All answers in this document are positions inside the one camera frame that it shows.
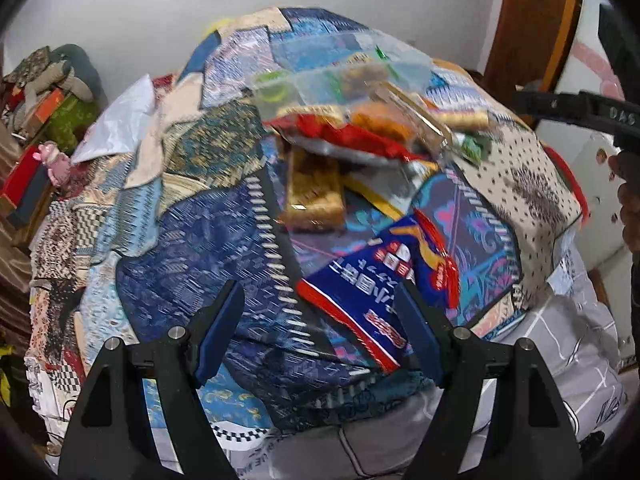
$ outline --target bed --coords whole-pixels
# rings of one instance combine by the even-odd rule
[[[354,333],[289,286],[364,247],[392,219],[348,192],[343,229],[284,230],[277,219],[287,163],[247,90],[255,73],[332,64],[371,37],[322,9],[271,8],[231,20],[179,74],[154,81],[158,106],[136,152],[95,159],[89,184],[51,205],[33,244],[25,361],[53,440],[62,441],[105,339],[156,338],[188,322],[233,278],[245,290],[244,316],[198,396],[239,477],[312,478],[329,453],[323,478],[381,475],[409,462],[437,405],[433,383],[409,351],[398,370],[383,372]],[[322,55],[300,56],[290,48],[300,38],[320,44]],[[385,45],[431,63],[388,36]],[[412,202],[441,229],[460,270],[460,305],[447,315],[492,340],[532,338],[582,439],[625,397],[614,373],[615,325],[572,242],[584,212],[580,192],[564,183],[535,134],[461,68],[436,60],[419,93],[445,110],[488,110],[496,121],[487,160],[477,168],[456,160]],[[470,464],[492,392],[489,382]],[[159,454],[177,468],[152,381],[145,397]]]

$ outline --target pink plush toy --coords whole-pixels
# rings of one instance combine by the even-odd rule
[[[38,152],[33,158],[41,161],[47,168],[47,174],[51,183],[56,187],[62,187],[69,180],[71,160],[60,152],[58,145],[52,140],[38,146]]]

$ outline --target blue snack bag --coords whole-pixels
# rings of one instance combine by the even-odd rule
[[[394,289],[403,279],[414,282],[430,306],[458,306],[458,269],[444,238],[420,210],[363,249],[300,280],[296,291],[349,327],[382,369],[391,372],[408,342],[393,308]]]

